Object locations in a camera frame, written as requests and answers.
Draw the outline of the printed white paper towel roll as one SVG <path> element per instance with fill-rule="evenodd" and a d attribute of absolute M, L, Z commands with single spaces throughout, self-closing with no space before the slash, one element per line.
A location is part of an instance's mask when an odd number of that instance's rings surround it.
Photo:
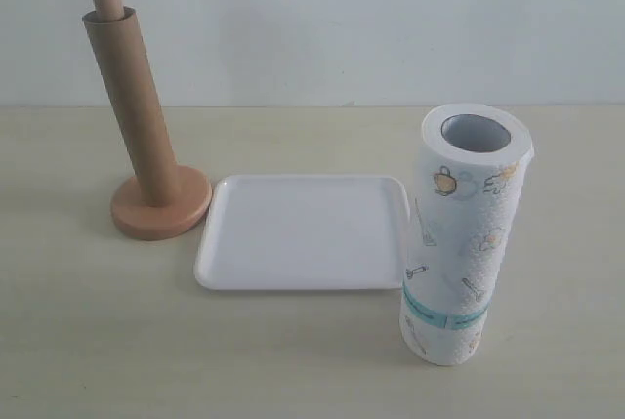
<path fill-rule="evenodd" d="M 399 312 L 421 359 L 453 366 L 477 350 L 533 155 L 504 110 L 448 104 L 425 116 Z"/>

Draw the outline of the brown cardboard tube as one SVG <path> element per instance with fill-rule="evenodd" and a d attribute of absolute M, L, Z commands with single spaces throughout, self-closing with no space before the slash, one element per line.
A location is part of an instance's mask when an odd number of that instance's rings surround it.
<path fill-rule="evenodd" d="M 92 11 L 83 23 L 141 195 L 150 206 L 170 205 L 180 192 L 177 162 L 136 11 L 126 7 L 116 21 Z"/>

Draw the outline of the wooden paper towel holder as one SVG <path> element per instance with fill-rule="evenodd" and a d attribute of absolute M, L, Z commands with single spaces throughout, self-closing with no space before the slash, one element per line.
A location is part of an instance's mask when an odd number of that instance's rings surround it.
<path fill-rule="evenodd" d="M 101 21 L 123 17 L 122 0 L 93 0 L 93 11 Z M 180 192 L 170 205 L 148 205 L 135 176 L 123 182 L 110 201 L 110 213 L 116 227 L 124 234 L 141 240 L 161 240 L 180 235 L 193 226 L 208 210 L 212 188 L 206 175 L 177 162 Z"/>

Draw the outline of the white rectangular plastic tray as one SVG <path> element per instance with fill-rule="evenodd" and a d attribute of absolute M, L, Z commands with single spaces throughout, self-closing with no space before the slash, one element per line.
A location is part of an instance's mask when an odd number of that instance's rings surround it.
<path fill-rule="evenodd" d="M 195 279 L 213 291 L 396 289 L 408 220 L 390 176 L 229 176 L 214 190 Z"/>

